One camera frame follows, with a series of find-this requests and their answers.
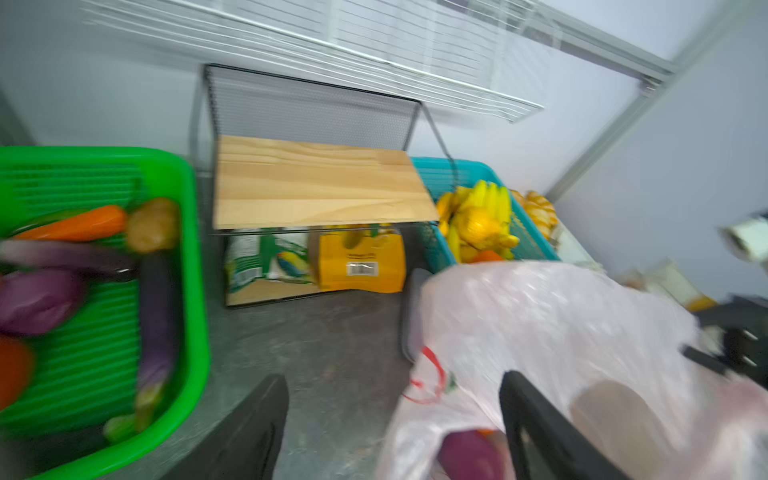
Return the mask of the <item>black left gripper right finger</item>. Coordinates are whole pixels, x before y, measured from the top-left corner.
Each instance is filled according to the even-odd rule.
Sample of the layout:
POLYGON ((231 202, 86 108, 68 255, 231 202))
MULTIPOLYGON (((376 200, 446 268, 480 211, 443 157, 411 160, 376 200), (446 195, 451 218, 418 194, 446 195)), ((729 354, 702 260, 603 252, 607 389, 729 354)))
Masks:
POLYGON ((531 477, 522 434, 538 449, 557 479, 625 479, 520 372, 504 374, 499 402, 515 476, 531 477))

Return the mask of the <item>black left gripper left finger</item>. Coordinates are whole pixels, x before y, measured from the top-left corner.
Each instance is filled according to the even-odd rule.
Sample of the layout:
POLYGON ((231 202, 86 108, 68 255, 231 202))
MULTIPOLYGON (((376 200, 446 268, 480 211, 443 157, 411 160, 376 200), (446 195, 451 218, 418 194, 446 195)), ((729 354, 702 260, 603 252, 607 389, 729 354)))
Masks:
POLYGON ((283 375, 266 376, 166 479, 271 479, 289 409, 283 375))

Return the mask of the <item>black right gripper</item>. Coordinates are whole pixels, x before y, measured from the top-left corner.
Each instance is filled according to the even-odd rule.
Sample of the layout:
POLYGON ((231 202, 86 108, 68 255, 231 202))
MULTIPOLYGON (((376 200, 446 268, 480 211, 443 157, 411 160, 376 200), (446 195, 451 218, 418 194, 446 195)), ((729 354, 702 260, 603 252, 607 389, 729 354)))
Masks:
POLYGON ((734 295, 694 316, 702 330, 716 327, 722 331, 721 352, 710 354, 683 345, 681 354, 716 374, 737 373, 767 389, 767 299, 734 295))

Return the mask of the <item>magenta onion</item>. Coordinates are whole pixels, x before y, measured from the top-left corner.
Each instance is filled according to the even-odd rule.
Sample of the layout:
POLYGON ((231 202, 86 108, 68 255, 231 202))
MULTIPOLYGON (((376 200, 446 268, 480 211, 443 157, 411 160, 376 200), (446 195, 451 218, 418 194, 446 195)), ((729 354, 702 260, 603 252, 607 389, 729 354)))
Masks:
POLYGON ((477 431, 448 434, 437 459, 450 479, 503 479, 502 456, 485 436, 477 431))

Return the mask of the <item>pink plastic grocery bag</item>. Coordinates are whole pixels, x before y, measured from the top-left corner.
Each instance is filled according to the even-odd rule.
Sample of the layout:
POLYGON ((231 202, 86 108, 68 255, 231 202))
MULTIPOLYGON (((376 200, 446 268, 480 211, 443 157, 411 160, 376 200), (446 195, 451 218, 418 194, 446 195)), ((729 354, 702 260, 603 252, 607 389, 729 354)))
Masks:
POLYGON ((424 346, 376 475, 425 479, 451 433, 505 432, 522 373, 626 479, 763 479, 767 392, 685 358, 695 317, 562 262, 458 265, 422 288, 424 346))

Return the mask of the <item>dark purple eggplant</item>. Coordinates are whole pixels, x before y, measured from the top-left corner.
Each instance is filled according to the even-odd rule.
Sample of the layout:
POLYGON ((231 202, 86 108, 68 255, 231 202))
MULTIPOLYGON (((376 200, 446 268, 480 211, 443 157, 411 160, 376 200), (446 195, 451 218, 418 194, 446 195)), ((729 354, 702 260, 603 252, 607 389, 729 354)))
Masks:
POLYGON ((138 276, 140 333, 135 428, 154 421, 178 361, 180 287, 171 254, 155 251, 141 257, 138 276))

